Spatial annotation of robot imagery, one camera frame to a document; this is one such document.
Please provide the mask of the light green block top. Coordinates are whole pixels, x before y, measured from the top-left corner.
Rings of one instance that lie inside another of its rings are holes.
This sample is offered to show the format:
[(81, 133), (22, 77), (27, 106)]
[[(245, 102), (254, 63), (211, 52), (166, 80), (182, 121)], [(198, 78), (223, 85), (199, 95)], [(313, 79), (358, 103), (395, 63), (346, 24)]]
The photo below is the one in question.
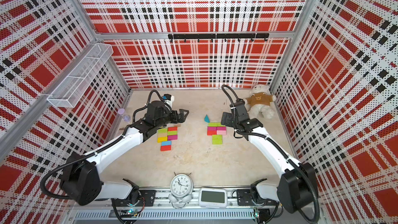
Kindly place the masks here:
[(209, 126), (209, 127), (217, 127), (217, 126), (218, 126), (218, 123), (217, 123), (217, 122), (210, 122), (210, 123), (208, 124), (208, 126)]
[(218, 123), (216, 123), (217, 125), (217, 127), (225, 127), (224, 125), (222, 125), (220, 122), (218, 122)]

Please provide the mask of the teal triangle block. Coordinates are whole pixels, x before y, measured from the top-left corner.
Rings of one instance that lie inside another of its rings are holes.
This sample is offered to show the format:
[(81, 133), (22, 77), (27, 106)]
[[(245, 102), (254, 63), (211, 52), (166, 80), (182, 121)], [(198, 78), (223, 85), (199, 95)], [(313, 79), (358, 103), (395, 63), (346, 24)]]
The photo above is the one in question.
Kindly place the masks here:
[(207, 123), (210, 123), (210, 119), (209, 119), (209, 117), (207, 115), (205, 116), (204, 121), (207, 122)]

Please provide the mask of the pink block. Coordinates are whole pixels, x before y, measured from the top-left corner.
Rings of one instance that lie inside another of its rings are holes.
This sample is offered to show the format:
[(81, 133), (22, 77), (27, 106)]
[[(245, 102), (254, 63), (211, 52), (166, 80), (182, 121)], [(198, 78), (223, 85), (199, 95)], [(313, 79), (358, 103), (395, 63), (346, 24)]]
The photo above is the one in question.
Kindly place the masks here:
[(227, 131), (226, 130), (217, 130), (217, 135), (226, 135)]

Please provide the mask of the magenta rectangular block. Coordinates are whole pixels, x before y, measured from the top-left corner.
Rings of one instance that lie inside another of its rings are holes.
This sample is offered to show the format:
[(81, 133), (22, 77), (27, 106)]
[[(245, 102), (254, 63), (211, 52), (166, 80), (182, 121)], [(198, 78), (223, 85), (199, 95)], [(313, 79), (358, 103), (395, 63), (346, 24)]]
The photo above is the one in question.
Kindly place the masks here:
[(168, 141), (174, 141), (178, 139), (178, 135), (168, 135), (167, 140)]

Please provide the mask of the natural wood rectangular block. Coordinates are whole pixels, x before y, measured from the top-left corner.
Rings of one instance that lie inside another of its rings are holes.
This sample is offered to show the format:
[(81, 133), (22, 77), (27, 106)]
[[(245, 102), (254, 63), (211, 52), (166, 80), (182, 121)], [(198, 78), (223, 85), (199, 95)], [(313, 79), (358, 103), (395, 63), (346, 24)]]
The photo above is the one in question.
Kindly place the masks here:
[(167, 133), (158, 133), (159, 138), (167, 137)]

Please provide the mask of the yellow rectangular block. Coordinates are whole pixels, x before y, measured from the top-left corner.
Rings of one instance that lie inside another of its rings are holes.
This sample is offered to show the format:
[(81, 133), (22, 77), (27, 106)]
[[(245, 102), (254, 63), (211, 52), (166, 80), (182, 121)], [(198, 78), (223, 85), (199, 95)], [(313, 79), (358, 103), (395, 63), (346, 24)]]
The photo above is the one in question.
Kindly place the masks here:
[(162, 143), (162, 142), (166, 142), (166, 141), (168, 141), (168, 137), (158, 137), (158, 139), (157, 139), (157, 142), (158, 143)]

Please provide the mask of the blue rectangular block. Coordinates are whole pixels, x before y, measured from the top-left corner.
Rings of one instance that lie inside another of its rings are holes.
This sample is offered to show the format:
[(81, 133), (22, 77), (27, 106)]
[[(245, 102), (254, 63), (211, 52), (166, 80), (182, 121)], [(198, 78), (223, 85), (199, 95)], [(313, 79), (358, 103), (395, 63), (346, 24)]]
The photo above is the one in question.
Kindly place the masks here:
[(161, 146), (171, 146), (172, 141), (164, 141), (161, 143)]

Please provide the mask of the red block front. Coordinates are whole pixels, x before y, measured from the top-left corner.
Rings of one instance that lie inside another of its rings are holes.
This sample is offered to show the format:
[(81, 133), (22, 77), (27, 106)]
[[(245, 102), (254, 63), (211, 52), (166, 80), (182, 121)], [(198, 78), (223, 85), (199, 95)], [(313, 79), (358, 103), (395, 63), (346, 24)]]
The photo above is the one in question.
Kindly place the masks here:
[(162, 145), (160, 150), (161, 151), (170, 151), (170, 150), (172, 150), (172, 145)]

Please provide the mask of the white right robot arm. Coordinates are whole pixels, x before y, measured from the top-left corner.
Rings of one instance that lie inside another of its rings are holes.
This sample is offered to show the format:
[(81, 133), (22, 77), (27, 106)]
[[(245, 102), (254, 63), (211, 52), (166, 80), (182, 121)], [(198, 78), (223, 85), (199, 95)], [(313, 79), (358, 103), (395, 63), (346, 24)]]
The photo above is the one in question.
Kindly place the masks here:
[(235, 100), (227, 92), (231, 87), (222, 85), (222, 91), (230, 100), (230, 112), (224, 112), (221, 124), (233, 128), (234, 132), (253, 144), (275, 169), (277, 184), (261, 181), (255, 190), (261, 199), (279, 202), (284, 209), (300, 215), (310, 224), (316, 224), (320, 218), (319, 194), (316, 172), (309, 163), (303, 163), (289, 155), (267, 132), (256, 118), (251, 119), (245, 103), (237, 97)]

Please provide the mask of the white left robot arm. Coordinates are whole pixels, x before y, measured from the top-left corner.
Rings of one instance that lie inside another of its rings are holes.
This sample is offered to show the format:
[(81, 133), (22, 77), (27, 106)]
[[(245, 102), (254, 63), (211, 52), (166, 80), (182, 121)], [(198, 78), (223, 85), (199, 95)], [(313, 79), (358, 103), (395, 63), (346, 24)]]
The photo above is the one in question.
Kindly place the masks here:
[[(130, 149), (147, 141), (159, 129), (170, 123), (184, 123), (188, 110), (173, 110), (174, 97), (170, 94), (159, 96), (159, 100), (148, 100), (135, 113), (146, 111), (143, 118), (125, 127), (122, 134), (83, 155), (73, 153), (66, 164), (48, 172), (40, 181), (42, 193), (50, 198), (73, 200), (81, 206), (96, 200), (127, 199), (134, 184), (125, 179), (122, 182), (102, 181), (100, 174), (115, 160)], [(60, 189), (63, 196), (52, 193), (46, 186), (47, 180), (61, 172)]]

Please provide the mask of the white teddy bear brown shirt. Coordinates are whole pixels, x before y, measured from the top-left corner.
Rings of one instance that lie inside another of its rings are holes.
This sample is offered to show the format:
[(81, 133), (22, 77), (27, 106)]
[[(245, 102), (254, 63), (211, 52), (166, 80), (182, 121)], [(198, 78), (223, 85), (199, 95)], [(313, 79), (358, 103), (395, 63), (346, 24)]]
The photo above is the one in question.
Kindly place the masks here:
[(276, 96), (270, 92), (270, 86), (257, 84), (249, 92), (249, 97), (244, 99), (245, 107), (250, 119), (257, 118), (260, 114), (263, 118), (272, 119), (275, 111), (271, 103), (276, 101)]

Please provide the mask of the purple sand hourglass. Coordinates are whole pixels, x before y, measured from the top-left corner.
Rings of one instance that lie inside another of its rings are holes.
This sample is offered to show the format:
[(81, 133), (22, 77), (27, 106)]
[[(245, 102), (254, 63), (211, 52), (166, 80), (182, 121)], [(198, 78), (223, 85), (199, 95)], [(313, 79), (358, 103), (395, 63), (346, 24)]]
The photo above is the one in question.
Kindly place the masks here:
[(123, 121), (125, 122), (131, 121), (131, 117), (126, 113), (126, 110), (124, 108), (118, 109), (118, 114), (121, 116)]

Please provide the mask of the white twin-bell alarm clock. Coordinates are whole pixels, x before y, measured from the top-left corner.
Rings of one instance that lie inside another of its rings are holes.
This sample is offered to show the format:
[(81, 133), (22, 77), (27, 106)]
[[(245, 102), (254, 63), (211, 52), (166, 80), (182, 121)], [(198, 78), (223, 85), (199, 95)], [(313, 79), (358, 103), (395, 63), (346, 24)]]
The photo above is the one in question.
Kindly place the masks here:
[(193, 199), (194, 183), (191, 174), (175, 174), (170, 184), (169, 201), (173, 208), (184, 208)]

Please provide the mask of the white digital clock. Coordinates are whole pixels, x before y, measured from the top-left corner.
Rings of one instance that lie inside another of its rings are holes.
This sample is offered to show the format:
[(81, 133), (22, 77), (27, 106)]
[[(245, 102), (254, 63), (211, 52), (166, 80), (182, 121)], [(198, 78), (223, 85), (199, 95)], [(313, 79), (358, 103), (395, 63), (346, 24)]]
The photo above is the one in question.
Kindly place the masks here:
[(227, 191), (222, 188), (201, 188), (199, 206), (204, 208), (226, 208), (228, 204)]

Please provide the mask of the black wall hook rail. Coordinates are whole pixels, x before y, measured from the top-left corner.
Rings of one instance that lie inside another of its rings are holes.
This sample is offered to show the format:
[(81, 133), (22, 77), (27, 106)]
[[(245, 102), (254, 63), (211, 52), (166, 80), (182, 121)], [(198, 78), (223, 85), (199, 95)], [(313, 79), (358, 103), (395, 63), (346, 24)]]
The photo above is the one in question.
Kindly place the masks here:
[(188, 39), (268, 39), (269, 33), (214, 33), (214, 34), (169, 34), (170, 40)]

